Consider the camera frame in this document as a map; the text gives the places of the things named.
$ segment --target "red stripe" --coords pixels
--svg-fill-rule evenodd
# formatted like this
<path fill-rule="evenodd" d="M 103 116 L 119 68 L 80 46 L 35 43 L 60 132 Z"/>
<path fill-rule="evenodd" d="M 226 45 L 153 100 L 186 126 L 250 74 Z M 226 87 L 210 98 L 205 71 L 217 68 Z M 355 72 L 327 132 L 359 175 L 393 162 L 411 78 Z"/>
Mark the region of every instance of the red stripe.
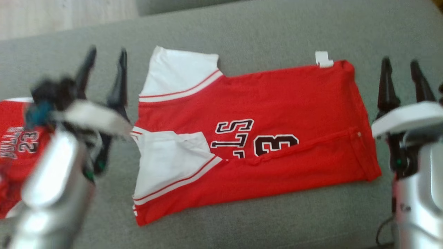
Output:
<path fill-rule="evenodd" d="M 202 80 L 202 82 L 198 83 L 196 86 L 194 86 L 192 88 L 189 88 L 188 90 L 184 90 L 184 91 L 176 92 L 176 93 L 167 93 L 167 94 L 151 95 L 151 96 L 140 96 L 140 98 L 163 97 L 163 96 L 169 96 L 169 95 L 174 95 L 174 94 L 178 94 L 178 93 L 184 93 L 187 91 L 191 91 L 192 89 L 196 88 L 197 86 L 203 84 L 205 81 L 207 81 L 210 77 L 212 77 L 214 74 L 216 74 L 219 71 L 220 71 L 219 69 L 215 70 L 215 72 L 211 73 L 211 75 L 209 75 L 206 79 Z"/>
<path fill-rule="evenodd" d="M 146 198 L 146 197 L 149 197 L 149 196 L 151 196 L 151 195 L 154 195 L 154 194 L 156 194 L 156 193 L 162 191 L 163 189 L 165 189 L 165 188 L 167 188 L 167 187 L 170 187 L 170 186 L 172 186 L 172 185 L 174 185 L 174 184 L 177 184 L 177 183 L 179 183 L 179 182 L 186 181 L 186 180 L 188 180 L 188 179 L 193 178 L 193 177 L 196 176 L 200 171 L 202 171 L 202 169 L 204 169 L 204 168 L 206 167 L 206 165 L 208 165 L 210 162 L 212 162 L 212 160 L 214 160 L 216 157 L 217 157 L 217 156 L 214 156 L 213 158 L 211 158 L 211 160 L 209 160 L 207 163 L 205 163 L 205 165 L 203 165 L 203 167 L 201 167 L 201 168 L 200 168 L 195 174 L 191 175 L 190 177 L 185 178 L 185 179 L 181 179 L 181 180 L 176 181 L 176 182 L 174 182 L 174 183 L 171 183 L 171 184 L 167 185 L 166 187 L 163 187 L 163 188 L 161 188 L 161 189 L 155 191 L 154 193 L 151 193 L 151 194 L 146 195 L 145 197 L 142 197 L 142 198 L 139 198 L 139 199 L 134 199 L 134 201 L 140 201 L 140 200 L 142 200 L 142 199 L 144 199 L 144 198 Z"/>

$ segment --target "gray fabric surface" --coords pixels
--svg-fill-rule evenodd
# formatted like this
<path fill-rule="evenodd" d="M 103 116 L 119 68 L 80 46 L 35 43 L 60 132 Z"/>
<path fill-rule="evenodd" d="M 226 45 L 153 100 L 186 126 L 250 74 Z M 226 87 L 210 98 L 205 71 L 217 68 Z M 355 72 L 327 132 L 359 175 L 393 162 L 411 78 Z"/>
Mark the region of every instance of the gray fabric surface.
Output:
<path fill-rule="evenodd" d="M 235 1 L 239 0 L 136 0 L 136 4 L 139 15 L 145 16 Z"/>
<path fill-rule="evenodd" d="M 371 120 L 377 113 L 380 63 L 391 56 L 403 104 L 414 102 L 409 63 L 420 60 L 436 92 L 443 79 L 443 16 L 431 1 L 256 0 L 0 42 L 0 98 L 29 95 L 44 74 L 75 72 L 90 44 L 98 48 L 88 96 L 103 99 L 119 49 L 128 50 L 128 114 L 156 45 L 220 54 L 228 76 L 313 64 L 315 50 L 354 64 Z M 388 148 L 377 143 L 383 176 L 310 191 L 191 209 L 138 228 L 132 213 L 139 153 L 114 144 L 110 167 L 75 248 L 364 248 L 390 215 Z M 0 221 L 0 237 L 13 220 Z M 382 241 L 390 240 L 388 231 Z"/>

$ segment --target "red jersey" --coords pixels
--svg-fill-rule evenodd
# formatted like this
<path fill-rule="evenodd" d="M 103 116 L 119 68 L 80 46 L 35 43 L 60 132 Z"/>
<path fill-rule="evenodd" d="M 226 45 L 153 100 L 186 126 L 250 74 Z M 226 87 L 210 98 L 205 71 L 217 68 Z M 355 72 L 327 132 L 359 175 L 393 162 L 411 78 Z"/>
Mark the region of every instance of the red jersey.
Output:
<path fill-rule="evenodd" d="M 189 207 L 381 175 L 349 62 L 227 77 L 217 60 L 154 50 L 132 132 L 140 226 Z"/>
<path fill-rule="evenodd" d="M 25 130 L 31 98 L 0 101 L 0 219 L 21 200 L 20 191 L 50 139 L 42 128 Z"/>

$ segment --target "white sleeve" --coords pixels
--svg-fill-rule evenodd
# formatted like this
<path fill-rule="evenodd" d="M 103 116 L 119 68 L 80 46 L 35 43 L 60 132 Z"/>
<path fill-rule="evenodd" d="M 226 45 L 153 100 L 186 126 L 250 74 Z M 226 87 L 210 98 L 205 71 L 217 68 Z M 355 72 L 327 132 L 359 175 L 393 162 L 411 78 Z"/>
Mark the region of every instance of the white sleeve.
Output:
<path fill-rule="evenodd" d="M 202 132 L 147 132 L 138 136 L 138 145 L 140 170 L 133 195 L 137 205 L 197 180 L 221 161 L 210 152 Z"/>
<path fill-rule="evenodd" d="M 216 72 L 217 54 L 165 49 L 157 46 L 140 97 L 158 97 L 189 91 Z"/>

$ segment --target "green led light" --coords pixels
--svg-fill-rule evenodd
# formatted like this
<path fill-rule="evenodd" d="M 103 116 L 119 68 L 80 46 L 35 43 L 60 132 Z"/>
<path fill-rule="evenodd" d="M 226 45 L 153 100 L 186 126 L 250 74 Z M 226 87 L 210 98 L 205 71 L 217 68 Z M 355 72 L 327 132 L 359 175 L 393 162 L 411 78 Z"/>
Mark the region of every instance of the green led light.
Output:
<path fill-rule="evenodd" d="M 104 168 L 106 167 L 105 162 L 103 162 L 103 161 L 98 161 L 98 167 L 99 167 L 100 169 L 104 169 Z"/>
<path fill-rule="evenodd" d="M 91 181 L 94 180 L 94 173 L 91 171 L 86 171 L 85 176 Z"/>

